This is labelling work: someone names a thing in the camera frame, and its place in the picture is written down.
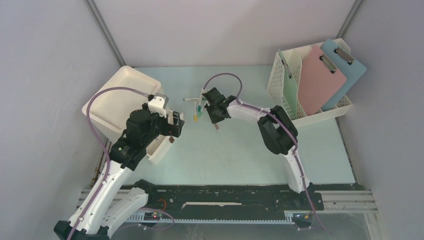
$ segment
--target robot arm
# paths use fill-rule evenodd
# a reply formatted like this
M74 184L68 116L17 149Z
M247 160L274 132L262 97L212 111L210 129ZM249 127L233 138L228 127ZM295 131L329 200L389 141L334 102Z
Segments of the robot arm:
M213 124L227 118L241 119L252 124L257 124L263 142L268 150L273 154L283 157L284 169L286 170L290 189L298 194L305 190L301 177L302 174L295 159L295 155L299 158L299 153L297 151L294 152L295 143L281 126L274 126L276 122L272 117L266 113L240 105L237 103L235 96L225 98L215 87L203 93L203 96L208 102L205 108ZM263 109L276 116L287 127L290 133L295 138L297 137L298 131L283 108L275 106L271 109ZM304 179L306 186L309 186L311 181L307 176L304 176Z
M149 102L142 109L133 111L126 121L126 130L112 145L107 172L105 165L100 178L88 194L80 208L68 221L59 221L54 232L61 240L66 240L76 225L72 240L109 240L118 227L137 209L146 205L149 195L148 185L134 185L127 197L108 210L122 184L134 172L139 162L146 156L146 147L159 135L178 138L184 121L178 112L167 114L168 98L162 94L150 95ZM80 217L89 205L84 216Z

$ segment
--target white storage basket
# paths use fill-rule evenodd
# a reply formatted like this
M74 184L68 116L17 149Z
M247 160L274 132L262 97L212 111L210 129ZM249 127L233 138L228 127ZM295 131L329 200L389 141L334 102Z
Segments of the white storage basket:
M340 47L342 47L346 52L351 52L351 49L345 43L345 41L343 41L343 39L338 38L333 41L337 43ZM324 42L320 42L316 45L321 47L323 44ZM301 79L302 61L309 55L311 49L312 45L307 45L282 51L282 55L287 61L288 67L290 68L298 87ZM269 96L272 98L276 105L283 107L287 115L293 120L293 123L296 127L301 127L308 124L345 115L353 105L348 96L345 95L338 102L338 104L333 106L331 110L325 112L319 110L317 113L308 116L306 115L299 102L297 102L297 112L294 115L283 95L284 73L284 65L277 52L275 55L275 60L272 66L272 72L271 76L269 77L268 87L266 91L268 92Z

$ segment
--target clipboard clip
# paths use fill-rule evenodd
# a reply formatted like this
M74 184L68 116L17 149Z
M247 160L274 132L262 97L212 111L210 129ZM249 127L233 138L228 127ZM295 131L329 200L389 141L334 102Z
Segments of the clipboard clip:
M330 70L332 74L334 74L337 71L336 65L334 65L334 63L330 60L330 58L327 55L321 54L321 56L319 56L319 60L321 60L322 63L324 63L324 65Z
M285 72L287 73L288 78L289 78L289 79L291 79L291 78L292 78L292 76L293 76L293 75L292 75L292 71L290 70L289 65L287 64L287 61L286 61L286 59L284 58L283 53L281 52L281 50L280 50L280 49L278 49L278 55L279 55L279 57L281 58L282 65L284 66L284 70L285 70Z
M339 46L334 49L334 53L338 54L349 65L352 65L355 61L355 58L353 56L351 56L349 53L347 53L343 48Z

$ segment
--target white panel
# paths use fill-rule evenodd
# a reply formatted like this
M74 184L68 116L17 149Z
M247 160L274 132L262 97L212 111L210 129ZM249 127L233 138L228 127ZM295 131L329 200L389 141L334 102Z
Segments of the white panel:
M334 38L354 0L97 0L126 64L265 65Z
M0 1L0 239L58 239L99 158L81 107L118 69L84 1Z
M345 40L367 71L340 124L391 240L424 239L424 1L365 1Z

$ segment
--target purple tube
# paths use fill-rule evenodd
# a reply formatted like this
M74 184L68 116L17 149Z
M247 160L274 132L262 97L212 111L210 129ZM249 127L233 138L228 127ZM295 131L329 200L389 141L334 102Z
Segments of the purple tube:
M88 126L89 126L91 132L93 133L95 139L97 140L97 142L101 145L101 148L103 149L104 155L106 156L106 171L105 171L105 173L103 175L102 181L105 181L108 178L109 170L110 170L110 167L111 167L111 158L109 157L108 149L103 144L103 141L100 139L99 135L97 135L96 131L94 130L93 123L92 123L92 121L90 119L90 108L92 107L92 104L93 104L94 100L96 100L96 98L98 98L100 95L102 95L104 93L107 93L107 92L113 91L113 90L127 90L127 91L131 91L131 92L134 92L134 93L143 95L145 97L148 97L149 96L147 93L141 92L139 90L136 90L136 89L133 89L133 88L130 88L130 87L116 86L116 87L106 88L104 90L99 91L88 102L87 111L86 111L86 117L87 117ZM93 196L90 198L90 200L88 201L87 205L84 207L84 209L82 210L81 214L78 216L78 219L76 220L75 224L73 225L72 229L70 230L69 235L67 236L66 240L71 240L72 235L75 232L75 229L77 229L78 225L80 224L80 218L83 218L84 217L84 215L86 214L86 212L89 209L89 207L92 205L94 199L97 197L97 195L99 194L99 192L102 189L102 187L103 187L103 184L100 184L97 187L97 189L95 190Z
M243 83L242 83L242 80L237 76L237 75L235 75L235 74L232 74L232 73L229 73L229 72L223 72L223 73L219 73L219 74L216 74L216 75L214 75L214 76L212 76L211 78L209 78L209 80L206 82L206 84L204 85L204 87L203 87L203 90L206 90L206 87L207 87L207 85L209 84L209 82L212 80L212 79L214 79L214 78L216 78L216 77L219 77L219 76L222 76L222 75L230 75L230 76L233 76L233 77L235 77L239 82L240 82L240 89L238 90L238 93L237 93L237 95L235 96L235 100L237 101L237 103L238 104L240 104L241 106L243 106L243 107L245 107L245 108L250 108L250 109L253 109L253 110L256 110L256 111L258 111L258 112L260 112L260 113L264 113L264 114L267 114L268 116L270 116L272 119L274 119L277 123L278 123L278 125L280 126L280 127L282 127L282 129L284 129L284 131L288 134L288 136L291 138L291 140L293 141L293 143L294 143L294 150L293 150L293 155L294 155L294 159L296 159L296 163L297 163L297 166L299 167L299 171L300 171L300 177L302 178L302 182L303 182L303 188L304 188L304 190L305 190L305 193L306 193L306 198L307 198L307 200L308 200L308 202L309 202L309 205L310 205L310 208L312 209L312 211L313 211L313 214L316 216L316 219L318 220L318 222L319 222L319 224L321 225L321 227L322 227L322 229L324 230L324 231L326 231L327 233L329 233L329 234L333 234L332 232L330 232L327 228L326 228L326 226L323 224L323 222L321 221L321 219L320 219L320 217L317 215L317 210L315 209L315 207L314 207L314 204L312 203L312 200L311 200L311 197L309 196L309 192L308 192L308 187L306 186L306 182L305 182L305 178L304 178L304 176L305 176L305 174L304 174L304 171L303 171L303 168L302 168L302 165L301 165L301 162L300 162L300 160L299 160L299 158L298 158L298 156L296 155L296 151L298 150L298 148L299 148L299 146L298 146L298 141L296 140L296 138L292 135L292 133L289 131L289 129L287 129L287 127L276 117L276 116L274 116L273 114L271 114L270 112L268 112L268 111L265 111L265 110L262 110L261 108L258 108L258 107L256 107L256 106L252 106L252 105L249 105L249 104L246 104L246 103L242 103L241 101L240 101L240 99L239 99L239 96L240 96L240 93L242 92L242 89L243 89Z

